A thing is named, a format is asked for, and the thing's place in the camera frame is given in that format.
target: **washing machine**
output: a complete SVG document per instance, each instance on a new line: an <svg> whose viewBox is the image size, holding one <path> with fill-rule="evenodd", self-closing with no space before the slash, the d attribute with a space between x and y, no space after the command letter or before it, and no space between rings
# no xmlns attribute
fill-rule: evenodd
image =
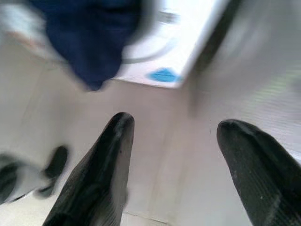
<svg viewBox="0 0 301 226"><path fill-rule="evenodd" d="M143 16L124 48L116 79L177 88L188 75L229 0L143 0ZM60 59L42 16L23 3L1 5L4 29L31 52Z"/></svg>

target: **floor tile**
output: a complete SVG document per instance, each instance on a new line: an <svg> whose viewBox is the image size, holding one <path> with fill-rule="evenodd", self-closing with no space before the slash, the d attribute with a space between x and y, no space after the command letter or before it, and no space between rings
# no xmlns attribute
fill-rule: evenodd
<svg viewBox="0 0 301 226"><path fill-rule="evenodd" d="M190 153L189 90L187 84L175 95L175 114L172 118L166 140L165 150L153 185L150 203L150 217L162 222L174 223L176 206L182 188L185 160Z"/></svg>
<svg viewBox="0 0 301 226"><path fill-rule="evenodd" d="M57 196L39 200L29 194L23 199L0 206L2 226L41 226L54 205Z"/></svg>
<svg viewBox="0 0 301 226"><path fill-rule="evenodd" d="M44 65L13 40L1 44L0 148L10 148Z"/></svg>
<svg viewBox="0 0 301 226"><path fill-rule="evenodd" d="M122 215L121 226L167 226L164 223L145 219L139 216L126 214Z"/></svg>
<svg viewBox="0 0 301 226"><path fill-rule="evenodd" d="M216 127L214 122L199 121L190 128L192 146L175 225L251 225L217 145Z"/></svg>
<svg viewBox="0 0 301 226"><path fill-rule="evenodd" d="M135 140L126 211L148 217L153 184L165 152L162 145L174 114L173 94L172 90L120 81L110 81L103 91L87 93L65 69L49 63L13 145L14 152L42 167L54 147L68 144L71 157L62 186L111 117L128 112L135 119Z"/></svg>

